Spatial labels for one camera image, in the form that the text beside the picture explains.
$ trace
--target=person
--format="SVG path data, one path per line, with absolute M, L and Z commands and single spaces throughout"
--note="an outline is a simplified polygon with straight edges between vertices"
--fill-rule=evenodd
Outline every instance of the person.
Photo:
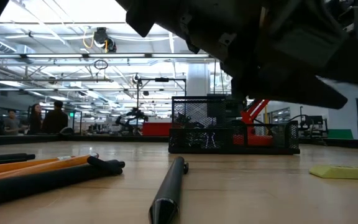
M 57 134 L 68 125 L 68 116 L 62 111 L 63 102 L 56 101 L 54 110 L 48 112 L 42 123 L 42 132 L 47 134 Z
M 16 119 L 16 111 L 8 110 L 8 119 L 5 120 L 5 134 L 6 135 L 18 135 L 19 131 L 25 130 L 27 127 L 21 125 L 20 121 Z
M 31 114 L 29 118 L 30 129 L 27 134 L 37 134 L 41 132 L 42 125 L 42 116 L 41 116 L 42 108 L 36 103 L 31 107 Z

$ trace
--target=desk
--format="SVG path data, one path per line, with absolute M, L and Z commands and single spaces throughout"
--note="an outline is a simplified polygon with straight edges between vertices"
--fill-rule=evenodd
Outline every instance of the desk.
M 46 142 L 0 146 L 38 159 L 100 153 L 126 162 L 106 177 L 0 205 L 1 224 L 149 223 L 148 209 L 177 155 L 167 143 Z M 181 220 L 186 224 L 358 223 L 358 180 L 320 179 L 316 164 L 358 165 L 358 149 L 301 146 L 295 156 L 182 155 Z

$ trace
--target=white column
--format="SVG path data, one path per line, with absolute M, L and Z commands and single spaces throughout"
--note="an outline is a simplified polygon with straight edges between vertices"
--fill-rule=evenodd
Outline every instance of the white column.
M 186 79 L 187 96 L 206 96 L 209 93 L 208 64 L 189 64 Z

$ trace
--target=red box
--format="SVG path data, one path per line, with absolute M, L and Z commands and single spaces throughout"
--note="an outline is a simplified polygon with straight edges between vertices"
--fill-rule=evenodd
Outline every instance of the red box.
M 143 136 L 169 136 L 172 123 L 143 123 Z

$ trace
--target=black marker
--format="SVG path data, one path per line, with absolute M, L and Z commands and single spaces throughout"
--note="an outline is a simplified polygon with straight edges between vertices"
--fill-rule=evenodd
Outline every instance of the black marker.
M 169 168 L 149 210 L 151 224 L 171 223 L 179 213 L 182 175 L 187 174 L 188 163 L 182 157 L 176 158 Z

